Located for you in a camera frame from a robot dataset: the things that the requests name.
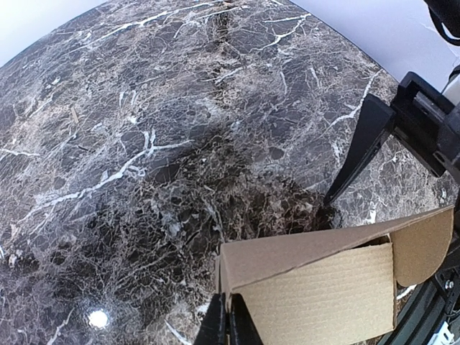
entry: cardboard box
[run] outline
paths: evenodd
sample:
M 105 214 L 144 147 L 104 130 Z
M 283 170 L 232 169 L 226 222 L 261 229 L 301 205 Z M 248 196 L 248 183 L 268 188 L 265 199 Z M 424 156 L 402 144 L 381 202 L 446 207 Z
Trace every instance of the cardboard box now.
M 453 219 L 449 207 L 222 244 L 216 288 L 243 296 L 264 345 L 353 344 L 394 329 L 396 282 L 419 284 L 436 272 Z

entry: dark marble surface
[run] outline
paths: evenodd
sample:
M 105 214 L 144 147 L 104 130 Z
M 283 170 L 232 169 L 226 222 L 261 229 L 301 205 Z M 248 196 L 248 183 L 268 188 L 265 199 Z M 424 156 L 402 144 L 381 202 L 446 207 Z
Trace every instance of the dark marble surface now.
M 44 37 L 0 69 L 1 343 L 189 344 L 219 243 L 452 202 L 390 140 L 321 208 L 395 86 L 286 0 L 111 1 Z

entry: marble table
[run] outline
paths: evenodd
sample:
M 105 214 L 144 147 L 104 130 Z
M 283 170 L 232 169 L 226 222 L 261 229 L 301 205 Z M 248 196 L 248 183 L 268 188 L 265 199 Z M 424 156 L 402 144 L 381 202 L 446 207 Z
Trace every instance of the marble table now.
M 43 37 L 0 68 L 1 342 L 189 344 L 221 242 L 451 203 L 391 139 L 321 206 L 395 87 L 287 0 L 114 0 Z

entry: marble tabletop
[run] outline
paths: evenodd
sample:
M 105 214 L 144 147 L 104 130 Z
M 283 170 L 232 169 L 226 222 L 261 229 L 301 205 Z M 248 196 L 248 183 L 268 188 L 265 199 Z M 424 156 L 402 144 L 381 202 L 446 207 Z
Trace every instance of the marble tabletop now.
M 332 207 L 396 82 L 287 0 L 114 0 L 0 68 L 3 344 L 190 344 L 219 244 L 451 203 L 393 139 Z

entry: bright light spot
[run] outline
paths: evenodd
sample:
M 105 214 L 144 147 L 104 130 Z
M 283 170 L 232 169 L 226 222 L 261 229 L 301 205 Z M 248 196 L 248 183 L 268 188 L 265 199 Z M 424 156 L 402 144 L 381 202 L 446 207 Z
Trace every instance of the bright light spot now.
M 89 314 L 89 324 L 94 328 L 105 328 L 109 324 L 109 317 L 103 310 L 95 310 Z

